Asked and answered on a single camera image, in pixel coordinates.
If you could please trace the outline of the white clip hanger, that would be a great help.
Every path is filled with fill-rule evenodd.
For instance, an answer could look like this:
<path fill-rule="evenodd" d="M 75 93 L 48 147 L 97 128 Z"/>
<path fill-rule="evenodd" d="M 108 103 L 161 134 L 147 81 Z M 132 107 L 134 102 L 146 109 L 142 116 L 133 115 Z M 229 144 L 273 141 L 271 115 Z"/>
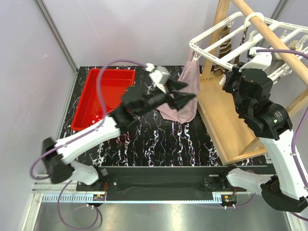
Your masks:
<path fill-rule="evenodd" d="M 214 34 L 215 32 L 222 30 L 225 26 L 229 26 L 233 23 L 233 21 L 238 18 L 243 16 L 241 12 L 236 12 L 232 14 L 231 16 L 227 17 L 223 21 L 219 22 L 218 24 L 214 25 L 210 29 L 206 30 L 202 34 L 194 37 L 191 39 L 189 42 L 190 48 L 195 52 L 194 59 L 198 60 L 201 56 L 205 57 L 206 60 L 213 62 L 214 64 L 218 64 L 222 67 L 224 67 L 226 70 L 232 70 L 233 65 L 230 61 L 235 59 L 237 56 L 241 55 L 242 53 L 246 52 L 248 49 L 252 47 L 257 47 L 257 43 L 260 42 L 263 37 L 262 35 L 257 31 L 254 30 L 249 34 L 248 40 L 242 45 L 239 46 L 238 48 L 232 50 L 229 54 L 225 55 L 223 58 L 218 58 L 211 52 L 219 48 L 220 45 L 225 42 L 228 39 L 232 39 L 234 36 L 239 34 L 240 32 L 243 32 L 245 28 L 249 27 L 251 23 L 248 21 L 248 19 L 245 19 L 244 24 L 234 31 L 230 32 L 226 37 L 224 38 L 219 38 L 216 42 L 214 42 L 212 45 L 210 45 L 207 48 L 200 48 L 198 46 L 198 42 L 204 39 L 205 37 Z M 260 16 L 263 22 L 269 24 L 269 28 L 273 31 L 277 28 L 283 28 L 283 29 L 289 29 L 291 32 L 287 34 L 285 37 L 281 39 L 282 42 L 286 43 L 290 39 L 292 39 L 294 36 L 296 36 L 299 33 L 304 33 L 305 35 L 298 41 L 298 44 L 304 44 L 308 40 L 308 28 L 306 26 L 300 26 L 300 25 L 295 25 L 295 24 L 290 24 L 290 23 L 284 23 L 284 22 L 279 22 L 267 17 L 264 17 L 263 14 L 261 13 L 253 13 L 252 16 Z"/>

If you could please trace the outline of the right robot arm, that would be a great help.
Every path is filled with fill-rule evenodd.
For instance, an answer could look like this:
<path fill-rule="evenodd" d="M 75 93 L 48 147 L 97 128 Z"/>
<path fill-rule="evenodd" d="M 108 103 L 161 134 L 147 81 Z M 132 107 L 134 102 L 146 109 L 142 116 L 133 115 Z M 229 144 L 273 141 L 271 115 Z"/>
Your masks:
<path fill-rule="evenodd" d="M 275 175 L 258 175 L 235 166 L 224 170 L 219 187 L 229 191 L 243 188 L 261 195 L 273 209 L 300 213 L 307 208 L 308 174 L 296 148 L 297 131 L 287 110 L 270 100 L 273 81 L 265 70 L 273 49 L 250 48 L 250 61 L 226 73 L 223 90 L 233 96 L 235 110 L 267 149 Z"/>

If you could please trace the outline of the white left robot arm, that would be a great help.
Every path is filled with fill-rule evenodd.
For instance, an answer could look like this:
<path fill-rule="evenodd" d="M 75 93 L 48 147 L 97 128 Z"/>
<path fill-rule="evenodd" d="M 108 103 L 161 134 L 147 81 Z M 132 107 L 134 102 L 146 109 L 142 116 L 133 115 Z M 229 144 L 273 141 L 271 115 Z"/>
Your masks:
<path fill-rule="evenodd" d="M 165 91 L 158 87 L 146 93 L 143 89 L 130 86 L 121 98 L 120 105 L 96 124 L 69 137 L 54 141 L 43 141 L 47 155 L 43 163 L 53 184 L 66 180 L 82 182 L 97 191 L 103 187 L 101 171 L 94 166 L 76 162 L 75 159 L 98 144 L 117 138 L 139 124 L 137 116 L 167 103 L 170 108 L 180 110 L 194 99 L 194 93 L 182 92 L 187 83 L 168 80 Z"/>

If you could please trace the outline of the brown striped sock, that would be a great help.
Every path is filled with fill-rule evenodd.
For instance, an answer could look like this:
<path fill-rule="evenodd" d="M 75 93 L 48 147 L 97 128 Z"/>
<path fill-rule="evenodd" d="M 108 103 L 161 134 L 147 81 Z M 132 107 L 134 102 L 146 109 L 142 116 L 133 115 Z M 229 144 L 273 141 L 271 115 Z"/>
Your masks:
<path fill-rule="evenodd" d="M 245 28 L 242 34 L 242 38 L 241 38 L 241 42 L 240 42 L 240 46 L 242 46 L 245 41 L 246 41 L 246 36 L 247 36 L 247 31 L 248 31 L 249 27 Z"/>
<path fill-rule="evenodd" d="M 220 33 L 220 37 L 221 38 L 226 37 L 230 33 L 230 30 L 231 30 L 230 27 L 225 26 Z M 223 58 L 225 55 L 229 54 L 231 50 L 232 50 L 231 39 L 228 39 L 220 45 L 218 57 Z M 225 70 L 226 69 L 224 67 L 216 64 L 213 70 L 213 74 L 214 76 L 219 77 L 225 73 Z"/>

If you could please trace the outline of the mauve sock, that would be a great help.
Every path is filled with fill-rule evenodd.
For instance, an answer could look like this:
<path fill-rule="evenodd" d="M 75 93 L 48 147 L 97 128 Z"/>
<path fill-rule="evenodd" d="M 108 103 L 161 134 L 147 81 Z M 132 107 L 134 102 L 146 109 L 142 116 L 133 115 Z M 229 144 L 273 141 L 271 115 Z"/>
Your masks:
<path fill-rule="evenodd" d="M 200 91 L 200 66 L 199 61 L 194 59 L 194 54 L 194 51 L 189 51 L 184 70 L 178 78 L 178 81 L 188 85 L 174 94 L 176 103 L 181 109 L 172 109 L 167 103 L 157 108 L 165 120 L 183 124 L 191 122 L 195 118 L 197 95 Z"/>

